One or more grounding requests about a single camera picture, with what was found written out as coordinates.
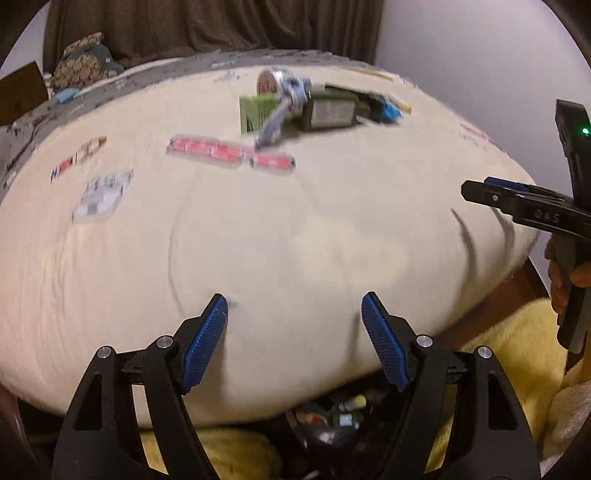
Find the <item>yellow fuzzy fabric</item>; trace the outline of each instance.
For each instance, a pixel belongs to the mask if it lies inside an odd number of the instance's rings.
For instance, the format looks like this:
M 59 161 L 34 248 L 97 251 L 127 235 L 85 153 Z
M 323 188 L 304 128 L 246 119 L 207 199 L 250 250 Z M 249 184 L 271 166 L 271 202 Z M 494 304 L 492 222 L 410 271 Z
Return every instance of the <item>yellow fuzzy fabric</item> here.
M 537 440 L 544 431 L 552 398 L 561 388 L 567 352 L 557 340 L 556 314 L 548 299 L 536 300 L 466 344 L 472 352 L 479 345 L 490 347 L 501 362 Z M 427 471 L 443 463 L 450 419 L 442 428 L 427 464 Z
M 281 458 L 263 435 L 238 429 L 203 429 L 197 435 L 221 480 L 267 480 L 279 475 Z M 167 473 L 154 432 L 143 432 L 150 467 Z

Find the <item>human hand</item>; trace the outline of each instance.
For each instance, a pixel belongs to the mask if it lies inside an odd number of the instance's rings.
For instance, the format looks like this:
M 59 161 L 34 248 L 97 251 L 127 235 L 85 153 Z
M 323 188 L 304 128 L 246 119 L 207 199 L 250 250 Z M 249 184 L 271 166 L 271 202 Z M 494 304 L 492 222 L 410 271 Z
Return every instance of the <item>human hand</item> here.
M 564 284 L 568 279 L 570 279 L 576 287 L 591 287 L 591 262 L 578 266 L 570 273 L 570 275 L 566 275 L 556 261 L 556 253 L 554 252 L 552 239 L 550 239 L 546 245 L 544 256 L 550 260 L 548 276 L 551 281 L 550 297 L 552 298 L 552 308 L 556 313 L 560 314 L 569 302 L 569 295 L 564 287 Z

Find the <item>bolt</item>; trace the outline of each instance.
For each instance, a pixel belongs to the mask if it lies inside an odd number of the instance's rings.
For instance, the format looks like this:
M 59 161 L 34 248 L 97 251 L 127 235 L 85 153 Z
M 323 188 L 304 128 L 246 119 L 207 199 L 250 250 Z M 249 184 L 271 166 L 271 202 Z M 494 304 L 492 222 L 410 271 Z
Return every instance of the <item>bolt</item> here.
M 158 348 L 168 348 L 172 344 L 173 338 L 168 335 L 164 335 L 160 337 L 158 340 L 156 340 L 156 345 L 158 346 Z
M 113 350 L 110 346 L 102 346 L 96 351 L 96 356 L 98 358 L 107 358 Z
M 478 355 L 482 358 L 490 358 L 492 357 L 492 350 L 487 346 L 481 346 L 478 348 Z
M 433 339 L 427 335 L 419 335 L 417 343 L 423 348 L 429 348 L 433 344 Z

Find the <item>bed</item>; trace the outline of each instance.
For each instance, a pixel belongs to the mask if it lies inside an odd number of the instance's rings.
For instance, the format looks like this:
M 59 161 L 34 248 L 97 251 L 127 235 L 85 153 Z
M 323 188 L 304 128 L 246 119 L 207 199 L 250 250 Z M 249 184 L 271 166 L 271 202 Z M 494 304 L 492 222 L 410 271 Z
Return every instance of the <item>bed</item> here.
M 413 113 L 398 126 L 283 139 L 276 151 L 295 168 L 282 174 L 167 153 L 179 135 L 252 147 L 238 97 L 270 65 L 396 94 Z M 436 335 L 519 269 L 535 241 L 460 195 L 467 179 L 529 175 L 412 82 L 365 63 L 204 54 L 43 108 L 13 127 L 30 139 L 0 204 L 0 382 L 47 411 L 66 411 L 97 348 L 144 348 L 220 292 L 228 329 L 185 397 L 189 415 L 201 426 L 278 414 L 379 368 L 359 318 L 367 291 Z M 79 152 L 84 161 L 68 163 Z M 89 213 L 85 198 L 105 185 L 116 200 Z

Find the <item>white wall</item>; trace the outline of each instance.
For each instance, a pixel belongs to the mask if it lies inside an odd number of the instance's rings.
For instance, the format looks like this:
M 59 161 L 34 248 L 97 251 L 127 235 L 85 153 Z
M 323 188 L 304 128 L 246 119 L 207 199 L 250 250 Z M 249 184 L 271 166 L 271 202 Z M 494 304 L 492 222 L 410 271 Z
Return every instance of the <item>white wall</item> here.
M 376 64 L 482 128 L 539 185 L 571 194 L 556 99 L 591 112 L 591 69 L 541 0 L 385 0 Z M 530 256 L 546 285 L 548 237 Z
M 49 13 L 49 2 L 41 8 L 18 37 L 6 60 L 0 67 L 0 78 L 18 70 L 32 61 L 37 62 L 39 71 L 43 73 L 43 37 Z

